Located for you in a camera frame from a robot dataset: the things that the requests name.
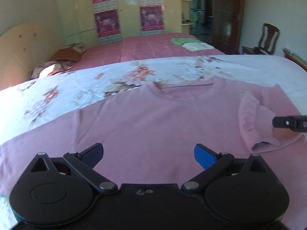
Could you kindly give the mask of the dark wooden chair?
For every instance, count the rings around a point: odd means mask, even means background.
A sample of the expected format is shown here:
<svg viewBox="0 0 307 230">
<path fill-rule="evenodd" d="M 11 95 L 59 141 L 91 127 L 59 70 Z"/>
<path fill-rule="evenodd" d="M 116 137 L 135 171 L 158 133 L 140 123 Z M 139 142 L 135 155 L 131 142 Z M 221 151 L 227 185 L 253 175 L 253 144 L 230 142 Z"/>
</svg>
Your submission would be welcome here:
<svg viewBox="0 0 307 230">
<path fill-rule="evenodd" d="M 242 46 L 242 52 L 246 55 L 273 55 L 280 35 L 280 30 L 271 24 L 264 23 L 258 46 L 251 48 Z"/>
</svg>

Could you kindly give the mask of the pink knit sweater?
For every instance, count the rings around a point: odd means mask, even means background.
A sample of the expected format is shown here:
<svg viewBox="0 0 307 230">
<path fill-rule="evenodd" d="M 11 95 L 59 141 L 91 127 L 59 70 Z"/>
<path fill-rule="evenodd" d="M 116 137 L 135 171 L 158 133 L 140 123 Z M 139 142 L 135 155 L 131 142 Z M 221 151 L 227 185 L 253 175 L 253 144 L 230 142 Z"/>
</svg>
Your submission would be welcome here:
<svg viewBox="0 0 307 230">
<path fill-rule="evenodd" d="M 201 171 L 198 143 L 237 158 L 261 154 L 291 198 L 306 196 L 306 140 L 274 129 L 298 110 L 279 86 L 213 77 L 198 84 L 149 83 L 71 111 L 1 146 L 1 194 L 8 195 L 39 152 L 61 157 L 95 143 L 96 171 L 116 184 L 178 183 Z"/>
</svg>

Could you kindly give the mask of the white floral bed quilt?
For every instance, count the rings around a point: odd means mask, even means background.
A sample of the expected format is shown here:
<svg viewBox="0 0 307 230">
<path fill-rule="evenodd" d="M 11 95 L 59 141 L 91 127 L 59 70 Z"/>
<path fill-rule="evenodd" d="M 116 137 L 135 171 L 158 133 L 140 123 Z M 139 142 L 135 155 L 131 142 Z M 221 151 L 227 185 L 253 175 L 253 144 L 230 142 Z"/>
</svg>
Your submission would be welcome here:
<svg viewBox="0 0 307 230">
<path fill-rule="evenodd" d="M 306 72 L 282 57 L 218 55 L 135 60 L 38 78 L 2 90 L 1 146 L 66 113 L 149 83 L 198 84 L 213 77 L 263 87 L 277 85 L 297 108 L 297 115 L 306 114 Z M 8 196 L 1 194 L 1 229 L 11 229 L 17 223 Z M 306 196 L 289 197 L 283 223 L 289 229 L 305 229 Z"/>
</svg>

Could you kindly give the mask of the left lower purple poster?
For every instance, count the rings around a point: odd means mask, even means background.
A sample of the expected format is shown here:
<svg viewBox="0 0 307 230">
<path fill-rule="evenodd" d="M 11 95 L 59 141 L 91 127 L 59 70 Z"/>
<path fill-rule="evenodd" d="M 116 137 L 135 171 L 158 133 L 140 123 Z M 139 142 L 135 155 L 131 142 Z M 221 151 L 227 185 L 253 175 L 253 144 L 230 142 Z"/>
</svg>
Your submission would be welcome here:
<svg viewBox="0 0 307 230">
<path fill-rule="evenodd" d="M 100 45 L 122 41 L 120 23 L 116 9 L 96 13 L 95 21 Z"/>
</svg>

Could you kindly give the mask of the dark brown wooden door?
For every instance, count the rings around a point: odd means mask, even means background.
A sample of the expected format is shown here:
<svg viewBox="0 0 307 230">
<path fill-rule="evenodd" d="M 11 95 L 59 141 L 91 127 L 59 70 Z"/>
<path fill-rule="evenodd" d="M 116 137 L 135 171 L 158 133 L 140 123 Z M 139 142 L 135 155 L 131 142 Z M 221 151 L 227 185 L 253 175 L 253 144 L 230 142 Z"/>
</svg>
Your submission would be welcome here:
<svg viewBox="0 0 307 230">
<path fill-rule="evenodd" d="M 245 0 L 214 0 L 212 45 L 227 55 L 238 53 Z"/>
</svg>

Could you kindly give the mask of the wooden tv cabinet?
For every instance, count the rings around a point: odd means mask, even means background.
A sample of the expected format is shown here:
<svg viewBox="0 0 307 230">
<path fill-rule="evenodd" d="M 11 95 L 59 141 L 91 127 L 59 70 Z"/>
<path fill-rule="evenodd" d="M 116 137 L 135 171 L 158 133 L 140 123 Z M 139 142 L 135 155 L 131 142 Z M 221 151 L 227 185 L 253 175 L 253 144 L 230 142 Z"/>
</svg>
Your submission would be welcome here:
<svg viewBox="0 0 307 230">
<path fill-rule="evenodd" d="M 304 71 L 307 71 L 307 62 L 306 61 L 304 61 L 302 58 L 300 58 L 298 55 L 296 55 L 295 53 L 293 53 L 292 51 L 290 51 L 287 48 L 283 48 L 283 52 L 284 52 L 284 57 L 286 59 L 291 60 L 292 62 L 294 62 L 295 64 L 300 66 L 302 69 L 304 69 Z"/>
</svg>

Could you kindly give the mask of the orange striped pillow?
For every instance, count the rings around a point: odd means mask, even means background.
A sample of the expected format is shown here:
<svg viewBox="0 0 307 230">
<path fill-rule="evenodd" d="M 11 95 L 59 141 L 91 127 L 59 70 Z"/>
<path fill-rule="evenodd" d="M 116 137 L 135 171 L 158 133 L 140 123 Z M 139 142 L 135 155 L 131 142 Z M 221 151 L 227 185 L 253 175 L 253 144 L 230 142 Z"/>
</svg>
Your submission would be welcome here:
<svg viewBox="0 0 307 230">
<path fill-rule="evenodd" d="M 75 48 L 63 48 L 56 51 L 50 58 L 49 61 L 80 61 L 83 53 Z"/>
</svg>

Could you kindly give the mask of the beige wooden headboard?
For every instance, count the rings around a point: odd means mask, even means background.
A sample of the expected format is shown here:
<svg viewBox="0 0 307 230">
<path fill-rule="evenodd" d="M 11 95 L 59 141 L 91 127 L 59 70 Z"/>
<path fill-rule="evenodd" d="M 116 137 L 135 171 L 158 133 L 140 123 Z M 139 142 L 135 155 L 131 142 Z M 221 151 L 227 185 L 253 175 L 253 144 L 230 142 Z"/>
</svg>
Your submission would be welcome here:
<svg viewBox="0 0 307 230">
<path fill-rule="evenodd" d="M 29 73 L 45 63 L 62 47 L 62 42 L 46 26 L 18 25 L 1 36 L 1 90 L 29 80 Z"/>
</svg>

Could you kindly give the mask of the right lower purple poster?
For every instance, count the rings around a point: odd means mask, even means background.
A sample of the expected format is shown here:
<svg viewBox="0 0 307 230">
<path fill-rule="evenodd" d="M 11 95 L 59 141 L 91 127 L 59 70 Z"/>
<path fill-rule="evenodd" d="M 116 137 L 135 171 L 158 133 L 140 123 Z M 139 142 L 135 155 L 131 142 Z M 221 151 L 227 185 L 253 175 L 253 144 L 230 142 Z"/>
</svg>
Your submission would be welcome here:
<svg viewBox="0 0 307 230">
<path fill-rule="evenodd" d="M 140 19 L 142 35 L 164 33 L 162 6 L 141 6 Z"/>
</svg>

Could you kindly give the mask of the pink checked bedspread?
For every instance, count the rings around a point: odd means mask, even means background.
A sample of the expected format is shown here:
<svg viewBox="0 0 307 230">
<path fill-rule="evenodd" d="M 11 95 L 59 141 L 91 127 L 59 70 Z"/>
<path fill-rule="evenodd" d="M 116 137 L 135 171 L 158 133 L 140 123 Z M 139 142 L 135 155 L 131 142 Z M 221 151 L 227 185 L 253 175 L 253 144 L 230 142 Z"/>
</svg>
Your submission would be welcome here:
<svg viewBox="0 0 307 230">
<path fill-rule="evenodd" d="M 127 37 L 122 42 L 88 48 L 81 60 L 74 63 L 70 71 L 78 71 L 114 63 L 183 56 L 215 56 L 223 52 L 214 48 L 202 51 L 188 51 L 171 42 L 172 39 L 195 37 L 182 33 L 163 33 L 147 36 Z"/>
</svg>

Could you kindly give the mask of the green folded cloth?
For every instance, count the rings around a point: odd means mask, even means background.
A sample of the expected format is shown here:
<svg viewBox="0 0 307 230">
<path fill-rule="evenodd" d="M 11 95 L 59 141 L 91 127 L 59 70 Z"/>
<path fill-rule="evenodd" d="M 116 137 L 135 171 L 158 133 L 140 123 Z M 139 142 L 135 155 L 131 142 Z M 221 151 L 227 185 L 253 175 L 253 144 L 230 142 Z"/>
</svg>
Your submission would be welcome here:
<svg viewBox="0 0 307 230">
<path fill-rule="evenodd" d="M 196 38 L 172 38 L 171 43 L 176 46 L 182 46 L 183 44 L 187 43 L 197 43 L 200 42 L 200 40 Z"/>
</svg>

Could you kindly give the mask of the floral red white pillow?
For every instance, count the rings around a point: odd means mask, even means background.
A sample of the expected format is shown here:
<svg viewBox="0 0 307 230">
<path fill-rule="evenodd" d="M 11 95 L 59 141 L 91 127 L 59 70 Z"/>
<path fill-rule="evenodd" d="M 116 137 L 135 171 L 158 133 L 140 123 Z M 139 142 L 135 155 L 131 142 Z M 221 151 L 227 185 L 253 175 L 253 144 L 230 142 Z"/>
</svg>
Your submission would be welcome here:
<svg viewBox="0 0 307 230">
<path fill-rule="evenodd" d="M 48 61 L 28 72 L 28 78 L 33 80 L 67 72 L 70 71 L 73 64 L 72 61 Z"/>
</svg>

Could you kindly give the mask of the white folded cloth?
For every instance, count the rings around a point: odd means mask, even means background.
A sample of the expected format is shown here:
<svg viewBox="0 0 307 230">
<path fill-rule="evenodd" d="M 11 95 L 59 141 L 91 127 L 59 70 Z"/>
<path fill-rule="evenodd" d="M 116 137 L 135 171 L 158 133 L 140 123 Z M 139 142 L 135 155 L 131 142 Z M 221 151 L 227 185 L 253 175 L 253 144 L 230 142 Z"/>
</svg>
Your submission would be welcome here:
<svg viewBox="0 0 307 230">
<path fill-rule="evenodd" d="M 185 43 L 185 44 L 182 44 L 182 47 L 184 47 L 186 50 L 191 51 L 191 52 L 214 49 L 213 46 L 211 46 L 207 43 L 204 43 L 204 42 Z"/>
</svg>

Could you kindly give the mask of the cream yellow wardrobe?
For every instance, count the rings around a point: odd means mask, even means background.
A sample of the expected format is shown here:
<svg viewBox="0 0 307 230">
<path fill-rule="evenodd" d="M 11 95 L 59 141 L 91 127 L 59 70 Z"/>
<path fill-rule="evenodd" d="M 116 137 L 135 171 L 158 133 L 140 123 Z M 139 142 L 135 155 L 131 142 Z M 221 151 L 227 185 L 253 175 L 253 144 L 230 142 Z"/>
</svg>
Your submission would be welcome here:
<svg viewBox="0 0 307 230">
<path fill-rule="evenodd" d="M 162 0 L 164 33 L 188 34 L 189 3 L 191 0 Z M 57 0 L 58 12 L 66 45 L 84 43 L 87 47 L 98 42 L 92 0 Z M 141 34 L 139 0 L 116 0 L 122 40 Z"/>
</svg>

